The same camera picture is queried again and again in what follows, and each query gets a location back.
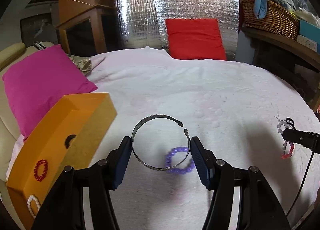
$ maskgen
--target white bed sheet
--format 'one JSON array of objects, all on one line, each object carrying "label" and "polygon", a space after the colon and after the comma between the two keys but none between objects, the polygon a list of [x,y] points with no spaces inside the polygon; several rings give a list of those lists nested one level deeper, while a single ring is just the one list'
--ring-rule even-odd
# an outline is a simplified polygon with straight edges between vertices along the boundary
[{"label": "white bed sheet", "polygon": [[[296,145],[290,159],[281,159],[283,139],[278,121],[291,117],[298,130],[320,132],[320,123],[286,82],[245,63],[221,60],[175,60],[164,50],[130,49],[104,54],[106,59],[88,77],[108,92],[118,115],[91,165],[106,158],[144,117],[166,114],[183,122],[190,137],[234,167],[258,166],[284,211],[300,186],[311,151]],[[145,124],[135,138],[136,151],[147,162],[163,165],[172,147],[185,146],[183,130],[167,119]],[[293,225],[316,198],[319,155],[315,155],[300,198],[289,216]],[[122,185],[111,191],[120,229],[202,229],[212,193],[194,170],[172,175],[150,170],[131,155]],[[229,229],[236,229],[239,189],[235,188]],[[85,221],[93,229],[89,197],[84,191]]]}]

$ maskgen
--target orange box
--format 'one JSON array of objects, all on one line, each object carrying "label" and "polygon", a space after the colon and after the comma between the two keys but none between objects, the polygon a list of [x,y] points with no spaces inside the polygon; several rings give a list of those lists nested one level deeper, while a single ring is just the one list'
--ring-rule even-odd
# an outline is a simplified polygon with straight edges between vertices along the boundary
[{"label": "orange box", "polygon": [[[7,181],[12,204],[26,230],[33,224],[27,199],[35,195],[40,204],[66,165],[87,168],[105,136],[116,110],[108,93],[63,96],[44,116],[24,143]],[[67,149],[66,138],[75,134]],[[41,181],[34,178],[38,161],[47,160],[48,171]],[[43,172],[43,165],[38,175]],[[35,202],[31,202],[37,214]]]}]

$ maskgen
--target screw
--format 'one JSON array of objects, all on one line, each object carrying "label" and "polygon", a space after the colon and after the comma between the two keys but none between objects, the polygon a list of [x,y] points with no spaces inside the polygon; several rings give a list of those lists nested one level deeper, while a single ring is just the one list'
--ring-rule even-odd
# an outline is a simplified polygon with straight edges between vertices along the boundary
[{"label": "screw", "polygon": [[225,165],[226,163],[225,163],[224,160],[219,159],[219,160],[216,161],[216,164],[219,165],[219,166],[223,166],[223,165]]},{"label": "screw", "polygon": [[70,165],[67,165],[67,166],[65,166],[64,168],[63,168],[63,171],[65,172],[65,173],[68,173],[68,172],[70,172],[72,170],[72,167],[70,166]]},{"label": "screw", "polygon": [[256,167],[256,166],[251,166],[251,167],[250,167],[250,170],[251,170],[252,172],[254,172],[254,173],[257,173],[257,172],[259,171],[258,167]]},{"label": "screw", "polygon": [[98,165],[99,165],[99,166],[104,166],[104,165],[106,165],[107,163],[108,163],[108,162],[107,162],[107,160],[105,160],[105,159],[98,161]]}]

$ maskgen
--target silver reflective sheet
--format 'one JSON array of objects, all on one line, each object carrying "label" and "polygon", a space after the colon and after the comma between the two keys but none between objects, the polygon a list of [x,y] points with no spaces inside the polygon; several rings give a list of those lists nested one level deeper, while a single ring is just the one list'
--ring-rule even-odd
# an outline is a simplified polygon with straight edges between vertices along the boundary
[{"label": "silver reflective sheet", "polygon": [[216,18],[227,58],[235,59],[239,0],[116,0],[116,6],[126,49],[168,50],[166,19]]}]

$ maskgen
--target silver bangle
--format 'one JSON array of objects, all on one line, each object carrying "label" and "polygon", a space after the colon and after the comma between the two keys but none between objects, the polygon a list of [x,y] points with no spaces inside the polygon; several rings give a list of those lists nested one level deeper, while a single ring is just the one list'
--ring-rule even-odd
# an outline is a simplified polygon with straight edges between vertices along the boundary
[{"label": "silver bangle", "polygon": [[144,166],[148,167],[149,169],[152,169],[152,170],[155,170],[155,171],[167,171],[167,170],[170,170],[178,165],[180,165],[181,163],[183,163],[183,161],[188,157],[189,153],[190,153],[190,137],[189,137],[189,132],[187,129],[184,129],[184,133],[188,139],[188,152],[186,154],[186,156],[183,158],[183,160],[181,162],[179,162],[178,164],[174,165],[174,166],[171,166],[171,167],[167,167],[167,168],[157,168],[157,167],[154,167],[154,166],[151,166],[147,163],[145,163],[144,161],[142,161],[138,155],[135,153],[134,151],[134,148],[133,148],[133,141],[134,141],[134,137],[138,131],[138,129],[146,122],[152,120],[152,119],[155,119],[155,118],[166,118],[166,119],[170,119],[174,122],[176,122],[179,126],[183,127],[183,123],[178,121],[177,119],[174,119],[173,117],[169,117],[167,115],[152,115],[152,116],[149,116],[149,117],[146,117],[146,118],[143,118],[139,123],[137,123],[137,125],[135,126],[135,128],[133,129],[132,131],[132,136],[131,136],[131,147],[132,147],[132,152],[134,154],[134,156],[137,158],[137,160]]}]

